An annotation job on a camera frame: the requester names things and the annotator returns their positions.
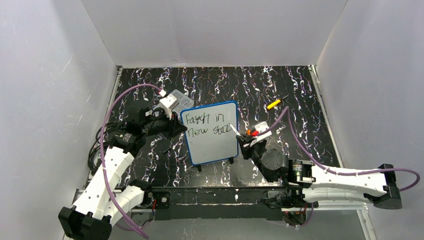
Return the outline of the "black marker cap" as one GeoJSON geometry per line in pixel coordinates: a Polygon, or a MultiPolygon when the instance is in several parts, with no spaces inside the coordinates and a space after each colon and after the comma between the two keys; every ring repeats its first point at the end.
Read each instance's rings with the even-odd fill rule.
{"type": "Polygon", "coordinates": [[[162,152],[162,154],[166,154],[166,153],[168,153],[170,150],[171,150],[171,148],[169,147],[169,148],[167,148],[166,150],[164,150],[164,151],[162,152]]]}

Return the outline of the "white marker pen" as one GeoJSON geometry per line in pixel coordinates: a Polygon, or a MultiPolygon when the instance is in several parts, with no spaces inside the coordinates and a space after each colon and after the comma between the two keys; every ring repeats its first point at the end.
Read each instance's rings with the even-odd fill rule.
{"type": "Polygon", "coordinates": [[[236,130],[236,128],[231,123],[229,124],[229,126],[237,136],[241,136],[241,134],[236,130]]]}

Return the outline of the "blue framed whiteboard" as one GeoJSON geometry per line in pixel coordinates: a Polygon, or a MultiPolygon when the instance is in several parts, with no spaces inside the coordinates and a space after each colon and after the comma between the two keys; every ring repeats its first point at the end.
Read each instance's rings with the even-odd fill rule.
{"type": "Polygon", "coordinates": [[[189,108],[180,113],[187,127],[184,135],[193,165],[238,156],[238,142],[232,129],[238,129],[238,115],[238,104],[233,100],[189,108]]]}

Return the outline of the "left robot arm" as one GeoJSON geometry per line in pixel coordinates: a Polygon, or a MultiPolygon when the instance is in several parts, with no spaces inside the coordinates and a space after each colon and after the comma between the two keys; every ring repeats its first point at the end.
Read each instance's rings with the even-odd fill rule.
{"type": "Polygon", "coordinates": [[[128,116],[118,125],[105,149],[104,162],[71,207],[58,215],[66,237],[73,240],[107,240],[113,226],[144,201],[149,183],[134,180],[120,194],[113,190],[122,174],[146,143],[146,138],[163,134],[174,138],[187,130],[179,114],[184,109],[171,96],[162,98],[154,108],[144,100],[133,102],[128,116]]]}

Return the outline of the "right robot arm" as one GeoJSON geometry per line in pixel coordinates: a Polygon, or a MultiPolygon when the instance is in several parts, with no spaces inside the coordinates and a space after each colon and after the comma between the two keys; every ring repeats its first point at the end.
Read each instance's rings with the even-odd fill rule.
{"type": "Polygon", "coordinates": [[[387,210],[402,208],[396,173],[391,164],[359,170],[318,166],[311,160],[290,159],[276,149],[267,149],[266,140],[237,134],[236,140],[245,160],[252,160],[263,178],[281,182],[286,192],[283,207],[291,208],[319,201],[371,203],[387,210]]]}

